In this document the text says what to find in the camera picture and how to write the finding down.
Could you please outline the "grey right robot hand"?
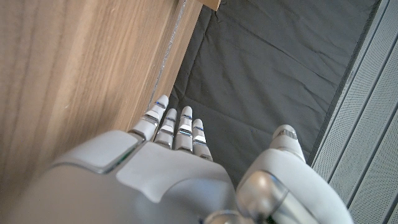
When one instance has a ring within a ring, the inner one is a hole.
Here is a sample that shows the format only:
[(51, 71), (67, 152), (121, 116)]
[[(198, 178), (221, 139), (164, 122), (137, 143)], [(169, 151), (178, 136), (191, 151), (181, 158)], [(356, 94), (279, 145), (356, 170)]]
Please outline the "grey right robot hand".
[(60, 156), (6, 223), (351, 223), (279, 126), (237, 186), (215, 163), (191, 107), (161, 96), (128, 132), (108, 131)]

